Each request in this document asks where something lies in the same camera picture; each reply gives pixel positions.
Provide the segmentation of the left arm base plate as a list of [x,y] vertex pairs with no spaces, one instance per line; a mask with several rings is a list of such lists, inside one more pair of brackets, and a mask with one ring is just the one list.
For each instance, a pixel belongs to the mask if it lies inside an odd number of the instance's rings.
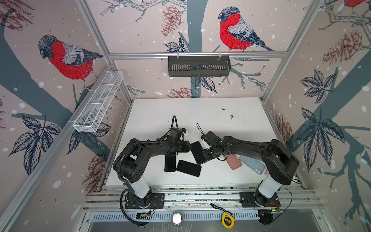
[[124,197],[125,209],[162,209],[164,197],[164,193],[149,192],[144,198],[129,193],[127,197]]

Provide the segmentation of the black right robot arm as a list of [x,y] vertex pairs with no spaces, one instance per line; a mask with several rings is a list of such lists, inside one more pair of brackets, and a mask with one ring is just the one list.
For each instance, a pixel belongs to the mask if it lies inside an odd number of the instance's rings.
[[212,131],[203,134],[201,139],[209,146],[204,150],[207,158],[219,158],[221,155],[240,155],[250,157],[265,164],[269,174],[259,184],[254,193],[241,196],[240,203],[247,207],[274,207],[276,192],[282,186],[289,186],[299,166],[299,160],[280,141],[251,142],[231,136],[219,138]]

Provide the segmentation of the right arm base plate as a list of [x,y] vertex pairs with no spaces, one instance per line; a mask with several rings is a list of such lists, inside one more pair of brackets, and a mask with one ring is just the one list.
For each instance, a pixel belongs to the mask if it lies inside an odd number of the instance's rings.
[[271,198],[263,196],[258,191],[256,192],[240,192],[240,201],[242,207],[267,207],[267,208],[279,208],[281,207],[277,193]]

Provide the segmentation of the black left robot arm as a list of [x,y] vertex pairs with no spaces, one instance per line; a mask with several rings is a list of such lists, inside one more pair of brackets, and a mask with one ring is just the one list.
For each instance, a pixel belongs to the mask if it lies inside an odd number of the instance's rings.
[[136,206],[144,208],[151,204],[152,189],[143,177],[150,158],[165,156],[164,170],[174,172],[176,156],[192,149],[190,143],[185,140],[185,135],[185,128],[171,128],[155,141],[133,138],[115,159],[113,169],[132,194]]

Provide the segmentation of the black phone diagonal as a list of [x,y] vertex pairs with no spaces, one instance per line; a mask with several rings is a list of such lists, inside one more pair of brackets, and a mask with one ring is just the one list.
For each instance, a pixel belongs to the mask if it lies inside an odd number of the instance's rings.
[[207,158],[205,157],[203,147],[200,142],[194,142],[191,144],[192,146],[192,154],[193,157],[198,165],[204,164],[207,162]]

